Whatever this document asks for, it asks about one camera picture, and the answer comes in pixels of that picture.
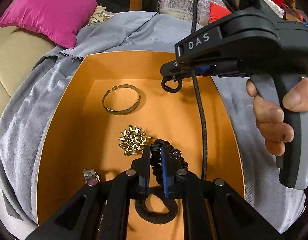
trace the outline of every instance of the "screw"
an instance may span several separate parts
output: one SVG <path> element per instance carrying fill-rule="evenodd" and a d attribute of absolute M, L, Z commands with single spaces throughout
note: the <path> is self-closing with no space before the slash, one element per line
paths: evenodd
<path fill-rule="evenodd" d="M 136 174 L 136 171 L 135 170 L 127 170 L 126 171 L 126 175 L 127 176 L 134 176 Z"/>
<path fill-rule="evenodd" d="M 187 171 L 185 169 L 178 169 L 177 170 L 177 174 L 180 176 L 184 176 L 187 173 Z"/>
<path fill-rule="evenodd" d="M 217 185 L 217 186 L 223 186 L 224 185 L 224 180 L 222 179 L 216 179 L 214 180 L 214 183 Z"/>
<path fill-rule="evenodd" d="M 98 183 L 98 180 L 97 179 L 89 179 L 87 184 L 90 186 L 90 187 L 94 187 L 96 186 Z"/>

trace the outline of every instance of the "gray blanket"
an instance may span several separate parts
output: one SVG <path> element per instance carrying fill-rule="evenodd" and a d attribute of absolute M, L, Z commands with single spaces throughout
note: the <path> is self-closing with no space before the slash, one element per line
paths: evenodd
<path fill-rule="evenodd" d="M 74 49 L 56 47 L 34 67 L 0 120 L 0 184 L 22 219 L 35 225 L 39 159 L 56 106 L 82 59 L 116 50 L 174 52 L 190 34 L 191 23 L 153 12 L 119 13 L 102 24 L 82 28 Z M 277 230 L 285 231 L 304 208 L 303 191 L 278 182 L 274 157 L 267 153 L 254 124 L 252 99 L 245 79 L 214 78 L 241 152 L 247 201 Z"/>

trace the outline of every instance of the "pillow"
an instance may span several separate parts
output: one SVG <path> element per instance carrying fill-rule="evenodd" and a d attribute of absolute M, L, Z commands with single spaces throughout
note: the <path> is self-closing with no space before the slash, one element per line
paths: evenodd
<path fill-rule="evenodd" d="M 73 49 L 77 32 L 96 6 L 95 0 L 16 0 L 1 17 L 0 27 L 43 33 L 56 44 Z"/>
<path fill-rule="evenodd" d="M 229 15 L 231 12 L 227 8 L 211 3 L 210 8 L 210 21 L 209 23 L 215 22 L 222 17 Z"/>

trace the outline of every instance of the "snowflake-shaped brooch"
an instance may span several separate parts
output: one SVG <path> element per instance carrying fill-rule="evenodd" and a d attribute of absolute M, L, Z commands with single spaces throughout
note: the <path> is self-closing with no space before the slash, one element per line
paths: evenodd
<path fill-rule="evenodd" d="M 143 147 L 145 146 L 146 138 L 145 132 L 141 132 L 142 127 L 137 128 L 137 126 L 129 126 L 130 129 L 121 134 L 123 136 L 121 138 L 118 138 L 120 141 L 122 141 L 120 144 L 118 144 L 122 150 L 124 150 L 124 155 L 130 156 L 130 155 L 137 155 L 139 153 L 143 152 Z"/>

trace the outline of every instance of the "human hand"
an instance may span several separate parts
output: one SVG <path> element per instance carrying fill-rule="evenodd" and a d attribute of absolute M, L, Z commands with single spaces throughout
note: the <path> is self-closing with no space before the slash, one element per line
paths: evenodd
<path fill-rule="evenodd" d="M 273 155 L 280 156 L 285 152 L 285 142 L 294 138 L 293 128 L 283 123 L 284 112 L 281 107 L 261 98 L 254 84 L 248 80 L 246 91 L 254 97 L 253 109 L 256 126 L 265 138 L 265 147 Z M 308 111 L 308 78 L 302 79 L 283 98 L 283 106 L 292 112 Z"/>

